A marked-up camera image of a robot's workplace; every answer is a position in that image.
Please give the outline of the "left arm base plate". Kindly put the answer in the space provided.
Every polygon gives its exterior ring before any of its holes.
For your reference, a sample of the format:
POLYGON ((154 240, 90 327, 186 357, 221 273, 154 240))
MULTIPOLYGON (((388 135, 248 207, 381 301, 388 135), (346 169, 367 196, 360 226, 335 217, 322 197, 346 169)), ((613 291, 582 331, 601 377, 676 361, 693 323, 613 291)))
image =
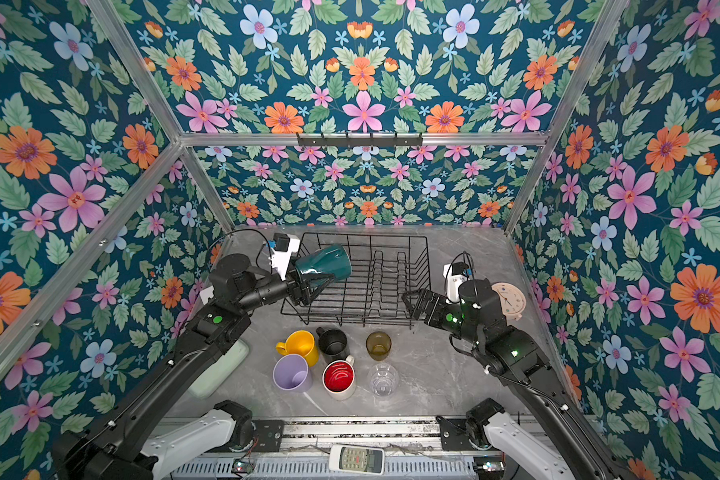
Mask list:
POLYGON ((254 444, 252 453, 276 453, 283 441, 285 422, 283 420, 257 419, 252 422, 254 444))

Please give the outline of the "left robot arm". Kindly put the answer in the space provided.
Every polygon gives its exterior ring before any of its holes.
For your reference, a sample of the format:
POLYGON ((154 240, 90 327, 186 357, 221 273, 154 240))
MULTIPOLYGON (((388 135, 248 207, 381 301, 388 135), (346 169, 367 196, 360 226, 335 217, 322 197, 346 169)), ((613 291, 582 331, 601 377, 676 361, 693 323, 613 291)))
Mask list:
POLYGON ((84 432, 55 441, 60 479, 155 479, 160 461, 143 449, 149 435, 189 387, 222 358, 251 324, 257 308, 290 299, 310 304, 333 274, 289 267, 284 276, 253 265, 244 254, 218 260, 209 275, 210 301, 189 320, 169 353, 112 411, 84 432))

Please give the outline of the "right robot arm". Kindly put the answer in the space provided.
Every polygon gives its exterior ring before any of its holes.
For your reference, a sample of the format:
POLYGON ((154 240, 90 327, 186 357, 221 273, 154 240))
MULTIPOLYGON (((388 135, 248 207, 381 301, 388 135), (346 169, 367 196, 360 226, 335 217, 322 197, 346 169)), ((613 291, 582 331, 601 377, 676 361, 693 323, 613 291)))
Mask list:
POLYGON ((552 443, 541 443, 488 399, 466 415, 474 445, 503 452, 529 479, 634 478, 575 405, 543 349, 513 326, 527 306, 518 287, 457 276, 446 294, 418 289, 401 298, 411 318, 467 342, 464 355, 520 399, 552 443))

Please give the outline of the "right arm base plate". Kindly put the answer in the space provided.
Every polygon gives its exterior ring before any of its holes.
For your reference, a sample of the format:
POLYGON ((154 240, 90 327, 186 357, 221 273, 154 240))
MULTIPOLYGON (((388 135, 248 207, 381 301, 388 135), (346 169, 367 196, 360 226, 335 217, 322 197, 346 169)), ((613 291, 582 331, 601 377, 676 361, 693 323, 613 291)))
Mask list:
POLYGON ((466 420, 458 417, 436 416, 440 430, 441 449, 443 451, 476 451, 466 428, 466 420))

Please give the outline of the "green mug cream inside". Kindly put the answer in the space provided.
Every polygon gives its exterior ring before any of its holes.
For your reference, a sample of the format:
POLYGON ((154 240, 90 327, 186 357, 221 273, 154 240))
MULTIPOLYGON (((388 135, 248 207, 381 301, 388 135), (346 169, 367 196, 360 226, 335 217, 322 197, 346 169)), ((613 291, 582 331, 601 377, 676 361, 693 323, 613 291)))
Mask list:
POLYGON ((295 262, 295 270, 313 287, 341 282, 352 275, 349 255, 341 245, 331 245, 298 258, 295 262))

